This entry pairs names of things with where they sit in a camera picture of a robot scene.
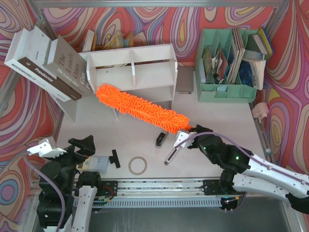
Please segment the swirl pattern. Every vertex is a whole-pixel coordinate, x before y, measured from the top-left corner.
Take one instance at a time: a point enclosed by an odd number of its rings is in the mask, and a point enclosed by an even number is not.
[[[309,174],[309,4],[291,0],[272,41],[274,56],[267,64],[269,116],[265,128],[276,161]]]
[[[134,32],[134,45],[174,45],[179,62],[194,65],[202,28],[230,28],[239,25],[257,29],[264,25],[273,8],[251,7],[127,7],[49,8],[44,14],[57,34],[73,46],[81,43],[88,29],[106,44],[118,31]]]
[[[26,0],[0,0],[0,6],[0,62],[3,63],[14,33],[22,28],[31,29],[34,17]],[[267,22],[272,10],[270,7],[50,8],[44,9],[44,14],[57,34],[72,46],[81,43],[88,29],[98,35],[98,44],[107,43],[117,31],[124,36],[133,31],[134,45],[172,43],[179,61],[193,66],[202,28],[239,25],[256,29]],[[9,68],[0,66],[0,87],[8,72]],[[53,134],[59,115],[60,109],[49,95],[21,77],[0,119],[0,231],[20,229],[30,184],[37,178],[22,161],[22,154],[40,138]],[[37,167],[44,164],[38,157],[29,159]]]

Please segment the black handle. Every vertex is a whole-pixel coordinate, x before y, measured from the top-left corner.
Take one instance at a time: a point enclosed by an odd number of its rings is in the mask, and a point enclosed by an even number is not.
[[[118,159],[118,155],[116,150],[112,150],[112,156],[109,157],[110,163],[113,164],[115,163],[116,168],[120,168],[120,163],[119,163],[119,159]]]

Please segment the green organizer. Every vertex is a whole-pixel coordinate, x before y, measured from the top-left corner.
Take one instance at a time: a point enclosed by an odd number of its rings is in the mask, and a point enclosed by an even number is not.
[[[241,37],[246,47],[248,36],[256,34],[256,30],[240,30]],[[240,81],[239,75],[236,78],[235,84],[228,84],[226,79],[222,84],[202,84],[200,81],[199,67],[203,56],[204,49],[213,45],[214,41],[221,44],[221,48],[228,59],[228,54],[232,46],[232,29],[203,29],[201,38],[199,40],[197,57],[195,60],[195,75],[197,80],[197,94],[199,102],[253,102],[256,96],[256,89],[247,85],[243,85]],[[226,86],[225,92],[217,91],[218,87]]]

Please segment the orange microfiber duster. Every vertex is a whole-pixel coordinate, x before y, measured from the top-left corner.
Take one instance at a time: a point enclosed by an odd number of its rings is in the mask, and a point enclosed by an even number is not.
[[[103,84],[97,90],[100,102],[130,115],[161,127],[163,130],[177,133],[178,130],[189,130],[189,119],[173,110],[163,109],[143,98],[138,98],[126,92],[120,92],[114,86]]]

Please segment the brown book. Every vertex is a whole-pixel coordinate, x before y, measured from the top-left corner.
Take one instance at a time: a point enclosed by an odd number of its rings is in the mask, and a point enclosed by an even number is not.
[[[18,62],[21,65],[27,67],[30,71],[34,72],[37,78],[47,81],[52,86],[59,89],[65,95],[70,97],[72,100],[75,101],[75,100],[82,98],[81,94],[79,94],[73,88],[71,88],[66,83],[64,83],[60,78],[55,79],[51,77],[47,72],[45,72],[43,69],[41,69],[38,65],[36,65],[34,62],[32,62],[27,57],[19,59]]]
[[[93,94],[85,61],[61,36],[52,41],[45,67],[81,95]]]

